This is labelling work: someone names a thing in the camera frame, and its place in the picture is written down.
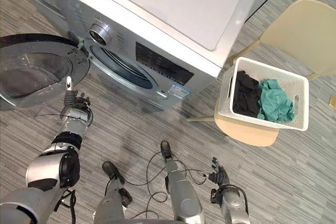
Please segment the sticker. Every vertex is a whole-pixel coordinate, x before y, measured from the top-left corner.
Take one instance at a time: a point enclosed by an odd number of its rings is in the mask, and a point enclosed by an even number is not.
[[[174,84],[168,91],[169,94],[172,94],[173,96],[183,99],[185,96],[190,94],[190,91],[178,84]]]

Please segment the green cloth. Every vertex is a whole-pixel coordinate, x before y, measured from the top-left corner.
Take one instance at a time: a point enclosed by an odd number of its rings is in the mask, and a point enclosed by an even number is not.
[[[290,122],[294,119],[294,107],[292,101],[281,89],[277,80],[263,80],[259,82],[262,89],[260,100],[259,119],[270,122]]]

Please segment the chair backrest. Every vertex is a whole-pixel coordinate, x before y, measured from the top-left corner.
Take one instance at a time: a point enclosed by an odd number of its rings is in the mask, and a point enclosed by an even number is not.
[[[260,41],[297,58],[319,75],[336,73],[336,10],[298,0],[261,35]]]

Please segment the laundry basket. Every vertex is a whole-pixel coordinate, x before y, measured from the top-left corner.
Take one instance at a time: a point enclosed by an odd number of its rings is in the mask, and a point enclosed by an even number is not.
[[[233,98],[237,72],[244,70],[257,81],[276,79],[288,98],[293,102],[295,119],[291,122],[274,123],[233,112]],[[267,127],[305,131],[309,117],[309,82],[306,77],[255,60],[239,57],[236,64],[223,75],[218,104],[218,114],[237,120]]]

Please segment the floor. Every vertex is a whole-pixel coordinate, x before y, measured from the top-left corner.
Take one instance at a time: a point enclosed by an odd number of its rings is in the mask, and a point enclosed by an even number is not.
[[[294,1],[269,0],[245,24],[232,53],[256,39]],[[336,7],[336,0],[319,1]],[[0,33],[57,34],[26,0],[1,0]],[[259,46],[247,57],[301,75],[311,73],[291,57],[269,47]],[[336,76],[310,82],[308,130],[280,130],[275,144],[265,148],[240,143],[224,135],[212,122],[186,122],[187,116],[213,113],[221,76],[199,94],[164,112],[155,112],[118,87],[101,83],[94,72],[77,85],[78,90],[91,97],[95,113],[80,152],[81,178],[75,186],[77,223],[92,222],[92,213],[103,196],[108,181],[101,170],[103,161],[114,162],[128,180],[141,183],[147,162],[159,151],[162,140],[170,142],[172,150],[189,168],[211,172],[211,159],[216,156],[231,182],[246,191],[252,223],[335,223],[336,110],[328,103],[329,97],[336,94]],[[57,116],[34,115],[59,113],[61,108],[61,98],[57,98],[48,106],[1,112],[1,197],[25,187],[28,164],[57,134]],[[149,176],[154,176],[162,166],[162,160],[156,157]],[[161,190],[163,185],[164,176],[160,175],[151,189]],[[146,187],[126,188],[134,199],[125,213],[129,218],[145,209],[148,194]],[[207,223],[223,223],[219,208],[209,201],[214,185],[206,182],[201,186],[194,184],[194,188],[206,209]],[[170,200],[163,204],[151,202],[150,209],[160,218],[171,219],[170,205]],[[49,223],[70,223],[70,212],[61,207],[51,215]]]

